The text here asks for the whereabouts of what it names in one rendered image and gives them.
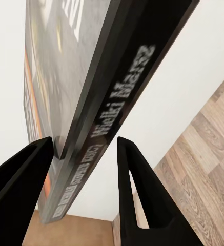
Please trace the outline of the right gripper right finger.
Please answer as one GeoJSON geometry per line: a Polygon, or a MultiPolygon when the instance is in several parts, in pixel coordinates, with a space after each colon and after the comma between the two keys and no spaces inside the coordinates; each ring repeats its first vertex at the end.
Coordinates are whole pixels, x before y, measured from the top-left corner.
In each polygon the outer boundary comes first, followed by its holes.
{"type": "Polygon", "coordinates": [[[121,246],[203,246],[137,145],[117,137],[121,246]],[[137,225],[131,171],[149,228],[137,225]]]}

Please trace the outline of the hardback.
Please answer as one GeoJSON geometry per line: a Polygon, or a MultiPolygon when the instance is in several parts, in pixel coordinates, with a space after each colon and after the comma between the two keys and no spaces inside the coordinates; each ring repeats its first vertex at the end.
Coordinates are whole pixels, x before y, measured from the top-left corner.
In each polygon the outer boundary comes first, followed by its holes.
{"type": "Polygon", "coordinates": [[[29,144],[51,136],[40,221],[62,220],[200,0],[26,0],[29,144]]]}

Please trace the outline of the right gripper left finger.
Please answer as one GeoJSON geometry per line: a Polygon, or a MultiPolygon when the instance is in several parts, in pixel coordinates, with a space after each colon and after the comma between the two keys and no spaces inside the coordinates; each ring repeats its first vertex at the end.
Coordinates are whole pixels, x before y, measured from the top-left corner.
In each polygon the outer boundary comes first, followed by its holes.
{"type": "Polygon", "coordinates": [[[48,136],[0,166],[0,246],[22,245],[53,156],[48,136]]]}

